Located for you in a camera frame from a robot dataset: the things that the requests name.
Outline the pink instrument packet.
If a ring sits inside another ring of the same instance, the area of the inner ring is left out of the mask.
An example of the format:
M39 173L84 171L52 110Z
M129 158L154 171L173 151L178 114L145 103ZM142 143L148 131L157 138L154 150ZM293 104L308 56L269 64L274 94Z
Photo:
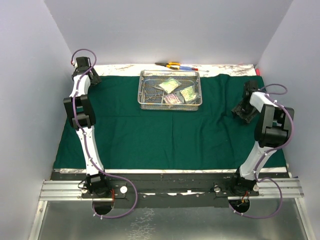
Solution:
M169 105L180 105L185 102L180 93L170 93L164 96L164 102Z

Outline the dark green surgical cloth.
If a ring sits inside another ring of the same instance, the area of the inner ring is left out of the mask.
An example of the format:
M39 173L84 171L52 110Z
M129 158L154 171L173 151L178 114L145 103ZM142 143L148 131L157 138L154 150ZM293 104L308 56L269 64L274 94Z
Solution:
M106 169L236 169L250 154L256 120L232 115L250 76L220 74L201 79L196 111L144 110L137 76L104 76L89 88L95 140Z

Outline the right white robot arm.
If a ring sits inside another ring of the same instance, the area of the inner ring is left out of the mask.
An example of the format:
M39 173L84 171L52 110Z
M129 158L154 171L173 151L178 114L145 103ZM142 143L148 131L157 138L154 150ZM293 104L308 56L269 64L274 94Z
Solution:
M292 139L295 110L271 99L271 93L264 89L258 88L256 80L245 82L242 100L231 110L234 117L239 117L247 124L258 116L253 148L237 169L237 178L229 184L230 191L236 196L254 187L268 159Z

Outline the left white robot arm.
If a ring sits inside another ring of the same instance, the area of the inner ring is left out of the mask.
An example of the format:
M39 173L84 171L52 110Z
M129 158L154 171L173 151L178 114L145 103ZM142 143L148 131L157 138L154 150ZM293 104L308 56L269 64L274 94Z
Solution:
M75 66L71 75L73 88L69 97L63 99L63 104L69 124L80 140L86 176L91 179L104 170L95 139L96 115L88 96L90 86L100 83L101 79L89 57L77 57L71 63Z

